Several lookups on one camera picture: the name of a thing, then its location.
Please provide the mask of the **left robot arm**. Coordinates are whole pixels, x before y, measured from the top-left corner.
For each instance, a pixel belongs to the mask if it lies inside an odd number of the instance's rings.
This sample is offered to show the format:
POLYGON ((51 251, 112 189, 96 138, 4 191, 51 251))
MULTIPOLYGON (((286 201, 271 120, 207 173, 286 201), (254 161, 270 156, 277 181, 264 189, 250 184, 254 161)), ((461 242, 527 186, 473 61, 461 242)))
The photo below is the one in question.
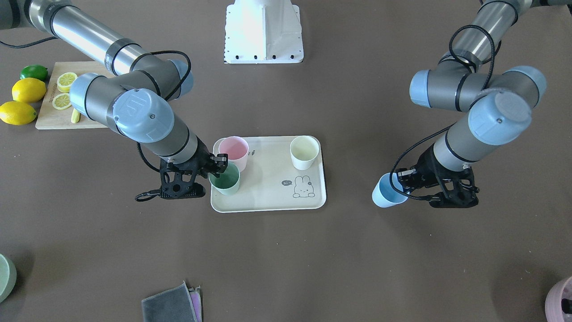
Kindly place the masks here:
POLYGON ((484 0, 472 24, 451 37, 433 71, 417 72, 409 86, 419 106, 463 112, 437 131, 437 141, 409 168, 394 165, 388 185, 398 200, 416 199, 434 208, 478 204, 472 165, 515 140, 531 124, 532 110, 547 88, 541 71, 518 66, 494 75, 502 37, 527 10, 571 6, 569 0, 484 0))

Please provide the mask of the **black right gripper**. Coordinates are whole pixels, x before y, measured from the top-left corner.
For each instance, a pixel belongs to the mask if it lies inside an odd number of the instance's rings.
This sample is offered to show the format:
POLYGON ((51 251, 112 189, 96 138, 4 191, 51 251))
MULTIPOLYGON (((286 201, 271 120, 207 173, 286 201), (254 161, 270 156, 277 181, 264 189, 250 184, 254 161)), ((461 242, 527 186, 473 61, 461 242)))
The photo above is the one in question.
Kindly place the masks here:
POLYGON ((159 196, 163 199, 201 198, 206 195, 206 189, 196 182, 196 177, 208 178, 208 174, 212 174, 219 178, 226 171, 227 164, 227 153, 215 156, 198 139, 197 147, 189 159, 181 162, 174 158, 161 161, 159 196))

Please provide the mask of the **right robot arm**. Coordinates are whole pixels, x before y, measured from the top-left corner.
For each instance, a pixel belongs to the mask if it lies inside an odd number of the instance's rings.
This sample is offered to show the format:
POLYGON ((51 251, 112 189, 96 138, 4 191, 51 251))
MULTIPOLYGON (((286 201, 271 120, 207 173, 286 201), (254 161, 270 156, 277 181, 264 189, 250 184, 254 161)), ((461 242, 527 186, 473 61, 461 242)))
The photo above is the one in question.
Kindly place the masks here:
POLYGON ((196 177, 219 177, 227 154, 212 154, 169 104, 190 92, 191 61, 160 59, 137 42, 86 14, 68 0, 3 0, 2 30, 34 27, 69 43, 101 63, 112 78, 86 73, 73 82, 70 100, 86 118, 134 140, 157 155, 161 186, 139 194, 139 202, 201 198, 196 177))

